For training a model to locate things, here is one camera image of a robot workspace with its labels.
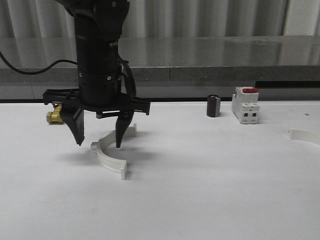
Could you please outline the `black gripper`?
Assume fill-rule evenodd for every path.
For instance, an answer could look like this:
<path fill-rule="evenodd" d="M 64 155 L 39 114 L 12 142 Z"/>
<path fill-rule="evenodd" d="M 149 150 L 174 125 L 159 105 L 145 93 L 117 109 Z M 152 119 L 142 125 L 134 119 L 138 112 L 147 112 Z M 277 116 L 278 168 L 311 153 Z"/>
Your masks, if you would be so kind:
<path fill-rule="evenodd" d="M 48 89 L 44 103 L 61 104 L 60 117 L 71 130 L 76 143 L 85 139 L 84 110 L 98 113 L 99 118 L 118 116 L 115 124 L 116 147 L 132 122 L 133 112 L 150 113 L 150 102 L 136 97 L 136 85 L 129 68 L 107 74 L 78 72 L 78 88 Z"/>

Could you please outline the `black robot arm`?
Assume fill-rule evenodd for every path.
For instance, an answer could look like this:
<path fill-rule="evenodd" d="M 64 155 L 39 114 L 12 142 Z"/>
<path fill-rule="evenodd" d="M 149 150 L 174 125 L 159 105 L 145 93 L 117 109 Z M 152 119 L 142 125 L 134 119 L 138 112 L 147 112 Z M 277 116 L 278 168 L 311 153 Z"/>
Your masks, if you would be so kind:
<path fill-rule="evenodd" d="M 150 112 L 150 102 L 137 97 L 128 63 L 119 55 L 118 42 L 128 15 L 127 0 L 62 0 L 74 18 L 78 88 L 48 89 L 45 104 L 60 104 L 60 117 L 75 141 L 84 140 L 84 111 L 98 119 L 116 117 L 115 141 L 119 147 L 134 113 Z"/>

